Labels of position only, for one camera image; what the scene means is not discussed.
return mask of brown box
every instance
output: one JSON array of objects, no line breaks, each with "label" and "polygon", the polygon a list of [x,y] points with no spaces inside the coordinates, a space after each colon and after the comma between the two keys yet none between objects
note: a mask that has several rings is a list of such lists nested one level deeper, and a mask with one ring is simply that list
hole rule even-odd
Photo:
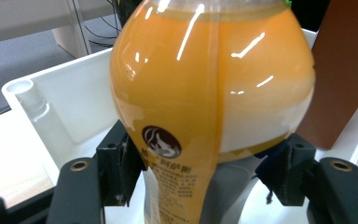
[{"label": "brown box", "polygon": [[358,107],[358,1],[331,0],[312,52],[315,93],[297,132],[329,149]]}]

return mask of metal screw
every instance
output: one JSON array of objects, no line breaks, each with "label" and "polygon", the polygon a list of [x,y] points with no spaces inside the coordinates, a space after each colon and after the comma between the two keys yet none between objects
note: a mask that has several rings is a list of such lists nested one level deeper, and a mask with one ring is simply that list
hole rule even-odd
[{"label": "metal screw", "polygon": [[352,167],[344,161],[330,161],[330,165],[339,171],[350,172]]},{"label": "metal screw", "polygon": [[90,163],[88,161],[77,161],[72,163],[71,165],[71,171],[82,171],[87,169],[90,166]]}]

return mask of white tray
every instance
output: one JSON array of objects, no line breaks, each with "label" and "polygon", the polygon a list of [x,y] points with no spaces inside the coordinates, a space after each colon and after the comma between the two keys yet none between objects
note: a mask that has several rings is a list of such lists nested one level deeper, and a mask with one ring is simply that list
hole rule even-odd
[{"label": "white tray", "polygon": [[[59,168],[78,157],[91,157],[107,131],[117,121],[110,81],[111,49],[8,82],[2,89],[11,108],[39,142],[38,154],[55,184]],[[356,162],[358,158],[358,110],[329,152]],[[240,223],[308,223],[303,207],[265,205],[267,188],[257,183],[244,207]],[[143,223],[145,184],[139,179],[130,208],[108,208],[108,223]]]}]

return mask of logo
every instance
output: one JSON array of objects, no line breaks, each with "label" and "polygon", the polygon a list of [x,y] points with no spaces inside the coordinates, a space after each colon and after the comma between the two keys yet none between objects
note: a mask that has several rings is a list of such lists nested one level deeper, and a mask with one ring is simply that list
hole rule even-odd
[{"label": "logo", "polygon": [[178,140],[162,128],[147,126],[142,131],[147,146],[161,157],[172,159],[180,155]]}]

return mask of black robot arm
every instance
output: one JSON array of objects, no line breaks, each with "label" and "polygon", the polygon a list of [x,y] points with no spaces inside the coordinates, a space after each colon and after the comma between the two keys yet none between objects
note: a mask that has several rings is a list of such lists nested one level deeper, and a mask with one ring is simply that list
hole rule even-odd
[{"label": "black robot arm", "polygon": [[[358,224],[358,167],[337,158],[314,160],[316,148],[296,134],[255,155],[258,177],[284,206],[310,200],[310,223]],[[105,206],[130,205],[145,165],[121,122],[97,147],[93,158],[67,162],[57,186],[6,209],[0,223],[104,223]]]}]

